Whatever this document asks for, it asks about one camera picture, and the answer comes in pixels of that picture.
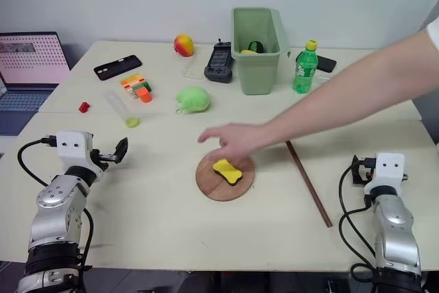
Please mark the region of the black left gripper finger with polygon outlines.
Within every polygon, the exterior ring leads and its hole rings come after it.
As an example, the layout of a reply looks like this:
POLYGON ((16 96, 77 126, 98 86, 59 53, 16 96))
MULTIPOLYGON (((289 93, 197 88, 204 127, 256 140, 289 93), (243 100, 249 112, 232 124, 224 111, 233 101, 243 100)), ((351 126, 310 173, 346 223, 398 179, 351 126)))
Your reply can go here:
POLYGON ((124 156, 126 155, 127 151, 128 151, 128 138, 125 137, 118 142, 115 148, 114 162, 120 163, 123 160, 124 156))

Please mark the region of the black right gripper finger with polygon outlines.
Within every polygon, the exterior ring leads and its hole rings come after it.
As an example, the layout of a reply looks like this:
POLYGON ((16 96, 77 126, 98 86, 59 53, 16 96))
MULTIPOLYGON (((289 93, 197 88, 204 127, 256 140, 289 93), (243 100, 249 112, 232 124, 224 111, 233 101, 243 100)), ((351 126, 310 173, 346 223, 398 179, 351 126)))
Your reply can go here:
POLYGON ((360 186, 359 165, 360 160, 356 155, 354 155, 351 163, 351 175, 353 178, 353 184, 358 186, 360 186))

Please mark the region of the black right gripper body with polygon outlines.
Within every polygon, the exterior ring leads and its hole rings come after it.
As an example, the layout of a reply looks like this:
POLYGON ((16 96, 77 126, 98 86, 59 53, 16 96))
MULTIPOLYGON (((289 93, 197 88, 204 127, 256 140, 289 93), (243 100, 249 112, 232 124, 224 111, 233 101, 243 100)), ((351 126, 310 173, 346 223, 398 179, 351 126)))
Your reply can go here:
POLYGON ((370 157, 364 158, 362 160, 358 160, 357 182, 359 184, 367 184, 372 181, 375 172, 376 161, 377 161, 376 158, 370 158, 370 157), (361 177, 360 167, 363 167, 365 169, 366 178, 361 177))

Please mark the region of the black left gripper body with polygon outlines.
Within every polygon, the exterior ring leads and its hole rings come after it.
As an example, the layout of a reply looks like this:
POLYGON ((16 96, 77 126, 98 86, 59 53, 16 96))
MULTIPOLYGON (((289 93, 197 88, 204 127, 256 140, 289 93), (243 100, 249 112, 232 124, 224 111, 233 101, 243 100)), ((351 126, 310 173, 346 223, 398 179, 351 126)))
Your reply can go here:
POLYGON ((105 172, 109 163, 117 163, 117 155, 115 154, 101 154, 98 149, 92 149, 90 153, 90 158, 92 162, 100 168, 101 171, 105 172))

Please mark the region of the person's bare hand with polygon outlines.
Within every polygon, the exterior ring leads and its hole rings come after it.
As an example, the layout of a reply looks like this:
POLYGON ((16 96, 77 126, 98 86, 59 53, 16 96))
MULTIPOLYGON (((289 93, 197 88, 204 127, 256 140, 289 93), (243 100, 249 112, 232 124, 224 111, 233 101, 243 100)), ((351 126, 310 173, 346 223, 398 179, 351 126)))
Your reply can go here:
POLYGON ((207 128, 199 137, 198 143, 208 139, 218 139, 219 148, 208 153, 213 161, 220 159, 237 160, 278 143, 282 135, 269 125, 227 124, 207 128))

